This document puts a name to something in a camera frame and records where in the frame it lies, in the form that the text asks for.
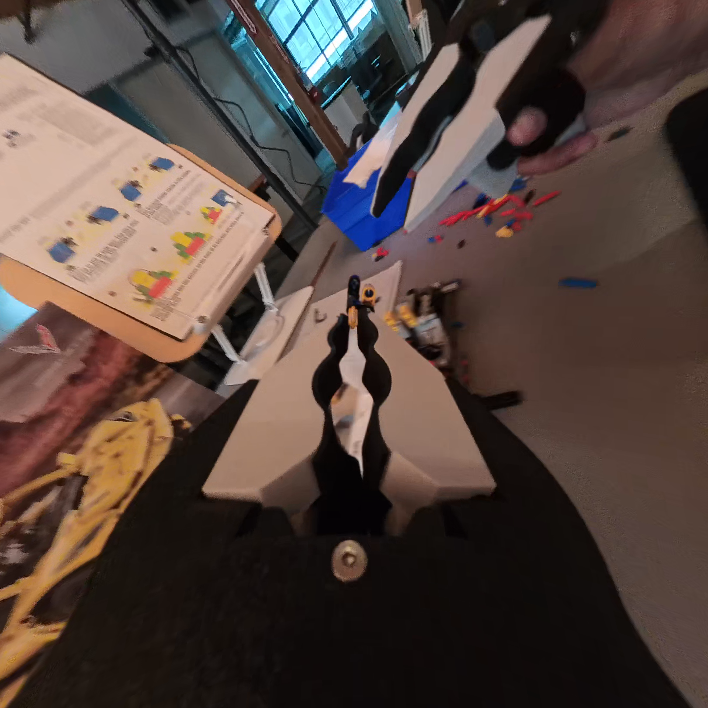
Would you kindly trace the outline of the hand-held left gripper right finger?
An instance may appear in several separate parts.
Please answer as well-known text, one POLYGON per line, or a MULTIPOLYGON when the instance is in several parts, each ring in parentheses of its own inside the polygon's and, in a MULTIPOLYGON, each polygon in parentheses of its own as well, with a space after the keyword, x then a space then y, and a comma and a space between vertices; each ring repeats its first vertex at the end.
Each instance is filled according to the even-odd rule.
POLYGON ((358 317, 361 472, 375 519, 488 497, 488 465, 445 378, 379 317, 358 317))

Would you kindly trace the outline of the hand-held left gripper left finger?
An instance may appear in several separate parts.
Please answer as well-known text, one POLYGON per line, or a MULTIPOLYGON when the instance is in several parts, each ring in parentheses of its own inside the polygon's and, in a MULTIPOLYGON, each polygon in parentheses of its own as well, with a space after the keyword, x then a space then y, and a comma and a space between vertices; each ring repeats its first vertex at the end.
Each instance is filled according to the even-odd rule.
POLYGON ((320 497, 316 469, 337 464, 337 435, 313 393, 317 367, 331 352, 313 333, 257 383, 202 492, 258 503, 303 520, 320 497))

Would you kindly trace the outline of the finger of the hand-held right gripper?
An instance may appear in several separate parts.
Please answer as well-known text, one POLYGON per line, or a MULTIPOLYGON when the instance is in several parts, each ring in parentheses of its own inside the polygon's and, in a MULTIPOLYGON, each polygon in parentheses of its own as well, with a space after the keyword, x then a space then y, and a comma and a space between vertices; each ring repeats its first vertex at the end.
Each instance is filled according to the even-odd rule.
POLYGON ((471 96, 442 131, 437 147, 416 174, 405 230, 428 219, 463 181, 490 198, 500 198, 517 179, 517 158, 505 168, 492 168, 487 162, 507 131, 497 102, 551 19, 550 15, 527 19, 485 57, 471 96))
POLYGON ((426 61, 400 111, 376 182, 370 213, 383 214, 412 171, 428 161, 444 128, 472 90, 472 60, 460 43, 449 43, 426 61))

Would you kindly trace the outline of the partly built lego car chassis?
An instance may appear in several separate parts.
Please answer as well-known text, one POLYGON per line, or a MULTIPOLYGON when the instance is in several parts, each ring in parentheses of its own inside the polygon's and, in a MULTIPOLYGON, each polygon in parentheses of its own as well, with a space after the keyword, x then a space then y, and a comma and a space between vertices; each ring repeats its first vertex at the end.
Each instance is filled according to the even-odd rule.
POLYGON ((457 295, 462 288, 459 278, 411 288, 383 316, 392 331, 447 378, 466 362, 458 346, 463 325, 457 318, 457 295))

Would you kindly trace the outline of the small black yellow lego assembly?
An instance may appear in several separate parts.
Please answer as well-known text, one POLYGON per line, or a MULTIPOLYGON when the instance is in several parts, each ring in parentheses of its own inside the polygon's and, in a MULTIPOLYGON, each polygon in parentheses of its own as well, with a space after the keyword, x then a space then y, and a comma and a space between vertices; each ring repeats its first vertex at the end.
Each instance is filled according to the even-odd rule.
POLYGON ((362 284, 358 275, 351 275, 346 290, 346 318, 350 331, 358 328, 361 318, 369 319, 375 313, 378 301, 376 289, 370 283, 362 284))

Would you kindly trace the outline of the pile of small lego pieces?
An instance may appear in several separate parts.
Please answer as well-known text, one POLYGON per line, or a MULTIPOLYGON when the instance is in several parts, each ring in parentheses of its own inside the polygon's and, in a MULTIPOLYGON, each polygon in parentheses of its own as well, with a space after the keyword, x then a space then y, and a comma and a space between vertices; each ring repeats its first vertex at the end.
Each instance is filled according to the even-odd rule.
POLYGON ((537 221, 537 212, 562 195, 559 189, 510 189, 500 197, 480 194, 423 227, 412 242, 427 256, 461 259, 484 246, 509 245, 537 221))

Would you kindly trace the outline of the lego instruction booklet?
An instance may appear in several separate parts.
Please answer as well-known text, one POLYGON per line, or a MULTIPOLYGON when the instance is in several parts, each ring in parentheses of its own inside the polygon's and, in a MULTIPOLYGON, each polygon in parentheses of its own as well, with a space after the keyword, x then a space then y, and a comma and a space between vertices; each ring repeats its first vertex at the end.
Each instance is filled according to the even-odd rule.
MULTIPOLYGON (((375 293, 374 313, 377 316, 384 316, 394 309, 402 278, 402 270, 402 261, 396 261, 387 269, 369 278, 362 279, 362 290, 370 288, 375 293)), ((327 333, 336 324, 339 316, 346 313, 346 301, 347 290, 342 289, 312 303, 302 319, 302 325, 297 337, 293 340, 292 348, 299 347, 312 334, 326 337, 327 333)))

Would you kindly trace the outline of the lego set cardboard box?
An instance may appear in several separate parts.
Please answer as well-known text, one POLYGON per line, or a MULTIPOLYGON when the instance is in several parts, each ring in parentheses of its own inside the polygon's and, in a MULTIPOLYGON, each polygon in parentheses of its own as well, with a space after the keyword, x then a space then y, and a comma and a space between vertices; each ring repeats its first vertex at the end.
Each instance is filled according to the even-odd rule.
POLYGON ((1 706, 58 641, 117 522, 222 403, 46 303, 1 340, 1 706))

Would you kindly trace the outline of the person's right hand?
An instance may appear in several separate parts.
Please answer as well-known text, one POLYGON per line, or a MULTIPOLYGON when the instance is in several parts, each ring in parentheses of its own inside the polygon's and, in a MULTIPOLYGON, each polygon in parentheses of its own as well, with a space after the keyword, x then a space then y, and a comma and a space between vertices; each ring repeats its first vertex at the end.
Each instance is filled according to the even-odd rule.
POLYGON ((706 1, 612 1, 566 65, 586 93, 586 130, 521 158, 518 174, 539 176, 576 162, 596 147, 596 129, 631 117, 706 68, 706 1))

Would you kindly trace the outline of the white paper bags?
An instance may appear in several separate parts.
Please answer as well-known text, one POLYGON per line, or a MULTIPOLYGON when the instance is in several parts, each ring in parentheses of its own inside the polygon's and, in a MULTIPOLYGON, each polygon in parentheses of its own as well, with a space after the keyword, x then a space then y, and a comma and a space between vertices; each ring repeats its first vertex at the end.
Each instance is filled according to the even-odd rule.
POLYGON ((349 160, 348 168, 342 178, 344 183, 353 184, 362 190, 367 188, 369 180, 385 163, 398 121, 398 115, 385 121, 376 135, 349 160))

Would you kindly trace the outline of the blue plastic bin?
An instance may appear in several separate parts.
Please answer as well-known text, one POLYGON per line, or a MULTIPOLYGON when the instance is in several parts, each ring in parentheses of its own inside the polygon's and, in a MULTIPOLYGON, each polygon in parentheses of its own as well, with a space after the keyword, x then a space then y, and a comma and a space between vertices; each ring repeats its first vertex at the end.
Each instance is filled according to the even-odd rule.
POLYGON ((380 169, 376 169, 368 178, 364 187, 346 181, 363 160, 369 147, 375 143, 371 139, 359 148, 348 160, 347 167, 336 171, 326 192, 322 214, 352 242, 360 251, 367 251, 375 243, 400 230, 405 222, 413 187, 413 178, 407 177, 392 201, 379 217, 373 217, 370 208, 374 198, 376 182, 380 169))

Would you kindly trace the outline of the printed instruction sheet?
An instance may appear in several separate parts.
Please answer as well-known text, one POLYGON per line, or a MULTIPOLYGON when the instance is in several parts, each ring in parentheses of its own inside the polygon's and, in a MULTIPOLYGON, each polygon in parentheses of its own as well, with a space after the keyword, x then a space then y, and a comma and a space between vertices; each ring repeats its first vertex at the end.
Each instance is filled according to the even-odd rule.
POLYGON ((1 55, 1 255, 185 341, 275 214, 171 146, 1 55))

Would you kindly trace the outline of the brown wooden post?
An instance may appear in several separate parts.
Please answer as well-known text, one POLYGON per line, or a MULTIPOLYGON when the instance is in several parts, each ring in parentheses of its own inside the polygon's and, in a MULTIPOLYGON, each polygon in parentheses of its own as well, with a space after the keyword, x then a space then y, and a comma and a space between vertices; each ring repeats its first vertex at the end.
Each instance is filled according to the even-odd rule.
POLYGON ((318 102, 311 96, 302 80, 300 68, 293 63, 269 23, 256 8, 255 2, 226 1, 226 4, 286 87, 297 108, 331 155, 336 167, 343 170, 348 164, 346 143, 318 102))

